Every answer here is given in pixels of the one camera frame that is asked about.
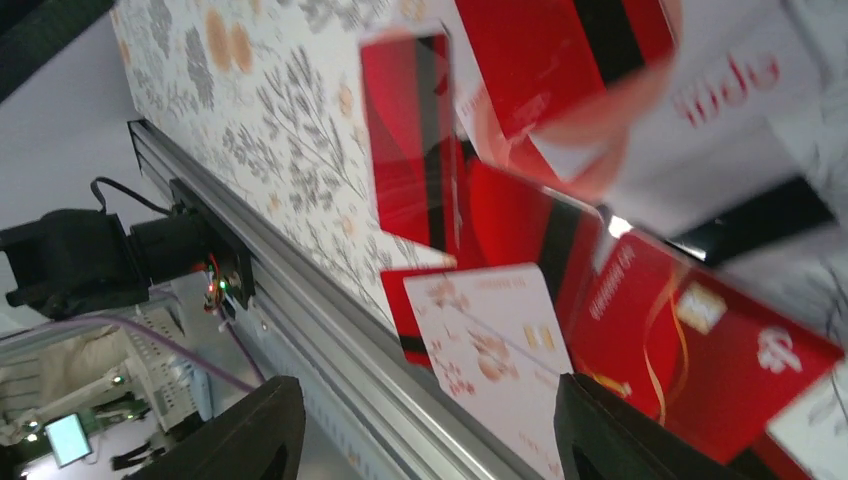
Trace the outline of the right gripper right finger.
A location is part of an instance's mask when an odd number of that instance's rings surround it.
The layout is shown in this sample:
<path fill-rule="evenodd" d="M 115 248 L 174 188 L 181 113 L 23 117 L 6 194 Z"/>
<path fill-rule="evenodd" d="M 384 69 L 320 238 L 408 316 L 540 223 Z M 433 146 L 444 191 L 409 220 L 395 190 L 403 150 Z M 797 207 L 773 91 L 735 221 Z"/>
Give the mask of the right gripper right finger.
<path fill-rule="evenodd" d="M 553 420 L 567 479 L 741 479 L 584 374 L 559 378 Z"/>

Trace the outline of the white floral card front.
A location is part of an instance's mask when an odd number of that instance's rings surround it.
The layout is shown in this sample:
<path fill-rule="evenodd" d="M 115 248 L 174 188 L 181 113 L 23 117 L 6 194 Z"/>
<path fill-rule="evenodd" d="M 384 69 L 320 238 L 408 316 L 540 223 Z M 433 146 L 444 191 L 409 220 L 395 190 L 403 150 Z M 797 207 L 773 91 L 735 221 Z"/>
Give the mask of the white floral card front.
<path fill-rule="evenodd" d="M 544 479 L 564 478 L 553 419 L 572 372 L 532 264 L 404 279 L 440 388 Z"/>

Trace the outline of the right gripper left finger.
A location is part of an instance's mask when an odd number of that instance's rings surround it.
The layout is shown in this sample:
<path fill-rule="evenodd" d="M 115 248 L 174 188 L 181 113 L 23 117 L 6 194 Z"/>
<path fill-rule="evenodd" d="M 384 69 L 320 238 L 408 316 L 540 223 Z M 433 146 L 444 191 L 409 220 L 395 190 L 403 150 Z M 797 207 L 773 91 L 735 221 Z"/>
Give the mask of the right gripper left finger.
<path fill-rule="evenodd" d="M 306 413 L 297 378 L 275 376 L 130 479 L 295 480 Z"/>

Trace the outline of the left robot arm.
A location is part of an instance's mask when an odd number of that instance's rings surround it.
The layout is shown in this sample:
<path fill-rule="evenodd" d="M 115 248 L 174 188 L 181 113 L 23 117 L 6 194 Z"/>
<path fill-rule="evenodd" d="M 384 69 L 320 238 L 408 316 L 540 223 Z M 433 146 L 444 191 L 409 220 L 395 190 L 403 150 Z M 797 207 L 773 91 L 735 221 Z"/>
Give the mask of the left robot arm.
<path fill-rule="evenodd" d="M 115 214 L 61 209 L 2 231 L 1 250 L 17 284 L 8 304 L 63 321 L 148 301 L 151 287 L 204 264 L 211 243 L 193 214 L 124 228 Z"/>

